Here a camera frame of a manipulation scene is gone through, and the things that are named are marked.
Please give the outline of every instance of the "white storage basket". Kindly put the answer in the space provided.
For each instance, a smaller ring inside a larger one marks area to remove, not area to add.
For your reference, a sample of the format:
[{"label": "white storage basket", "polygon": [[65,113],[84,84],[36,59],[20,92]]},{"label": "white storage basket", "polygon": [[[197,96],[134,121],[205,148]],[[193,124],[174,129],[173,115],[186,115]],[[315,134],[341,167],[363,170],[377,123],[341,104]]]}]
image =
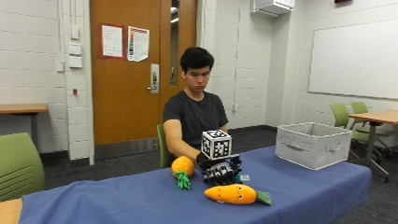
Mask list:
[{"label": "white storage basket", "polygon": [[350,130],[309,122],[277,127],[274,154],[318,170],[349,157]]}]

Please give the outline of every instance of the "man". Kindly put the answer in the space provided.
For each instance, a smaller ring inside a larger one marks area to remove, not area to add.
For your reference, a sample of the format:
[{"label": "man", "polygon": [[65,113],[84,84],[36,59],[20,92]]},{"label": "man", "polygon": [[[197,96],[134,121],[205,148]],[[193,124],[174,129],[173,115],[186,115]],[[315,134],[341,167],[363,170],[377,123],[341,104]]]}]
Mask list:
[{"label": "man", "polygon": [[197,161],[201,132],[224,130],[228,118],[218,96],[204,91],[214,64],[206,49],[189,48],[180,58],[186,87],[164,106],[162,128],[166,146],[176,156]]}]

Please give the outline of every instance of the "black t-shirt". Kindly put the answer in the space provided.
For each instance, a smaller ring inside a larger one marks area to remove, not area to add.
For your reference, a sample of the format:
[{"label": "black t-shirt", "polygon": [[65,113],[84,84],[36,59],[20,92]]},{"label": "black t-shirt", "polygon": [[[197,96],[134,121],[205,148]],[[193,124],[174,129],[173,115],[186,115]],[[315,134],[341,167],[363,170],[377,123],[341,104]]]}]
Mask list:
[{"label": "black t-shirt", "polygon": [[178,92],[165,103],[162,122],[178,119],[182,128],[182,141],[200,149],[201,133],[218,130],[228,123],[220,97],[204,92],[201,101],[189,98],[185,91]]}]

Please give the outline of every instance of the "chair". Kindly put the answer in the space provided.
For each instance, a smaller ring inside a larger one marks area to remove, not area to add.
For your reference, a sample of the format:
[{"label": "chair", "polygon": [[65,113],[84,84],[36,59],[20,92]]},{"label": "chair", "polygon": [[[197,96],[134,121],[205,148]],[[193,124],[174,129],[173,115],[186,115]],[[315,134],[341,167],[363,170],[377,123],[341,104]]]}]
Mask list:
[{"label": "chair", "polygon": [[45,172],[27,133],[0,136],[0,202],[45,189]]},{"label": "chair", "polygon": [[[347,110],[346,106],[343,104],[330,104],[330,106],[331,106],[331,111],[334,114],[334,127],[346,129],[347,125],[349,125],[349,120],[350,120],[350,114],[349,114],[349,110]],[[358,146],[361,146],[361,144],[366,145],[369,143],[369,138],[370,138],[370,135],[367,133],[359,133],[357,131],[351,131],[350,140],[354,143],[358,143],[357,144]],[[382,158],[382,154],[375,149],[373,150],[373,152],[375,152],[377,155],[379,156],[379,158]],[[354,155],[354,157],[357,159],[359,158],[351,150],[350,150],[350,153]]]},{"label": "chair", "polygon": [[170,152],[165,144],[162,124],[157,125],[157,132],[158,132],[158,147],[161,152],[161,169],[162,169],[170,167],[172,165]]},{"label": "chair", "polygon": [[[353,102],[353,103],[350,103],[350,106],[351,106],[351,110],[353,110],[354,114],[369,113],[369,109],[367,109],[366,104],[363,102]],[[355,128],[357,132],[369,133],[370,132],[370,127],[365,127],[365,124],[367,123],[367,121],[362,120],[362,119],[355,119],[353,121],[350,129],[354,128],[354,125],[357,123],[362,123],[362,127]],[[379,137],[393,137],[395,135],[395,132],[390,131],[390,130],[386,130],[386,129],[377,128],[375,129],[375,135],[379,136]],[[378,142],[389,150],[389,154],[391,154],[393,149],[386,145],[386,143],[381,139],[378,139]]]}]

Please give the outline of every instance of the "man's arm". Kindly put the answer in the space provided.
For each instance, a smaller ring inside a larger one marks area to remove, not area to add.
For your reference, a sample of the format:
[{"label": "man's arm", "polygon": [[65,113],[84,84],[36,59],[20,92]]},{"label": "man's arm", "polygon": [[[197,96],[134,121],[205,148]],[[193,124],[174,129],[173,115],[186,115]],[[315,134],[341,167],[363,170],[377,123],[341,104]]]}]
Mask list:
[{"label": "man's arm", "polygon": [[176,157],[185,156],[196,162],[200,151],[182,141],[182,128],[180,121],[177,119],[169,119],[162,124],[162,129],[169,152],[174,154]]},{"label": "man's arm", "polygon": [[228,129],[226,129],[226,126],[224,125],[222,127],[220,127],[220,129],[225,132],[225,133],[228,133]]}]

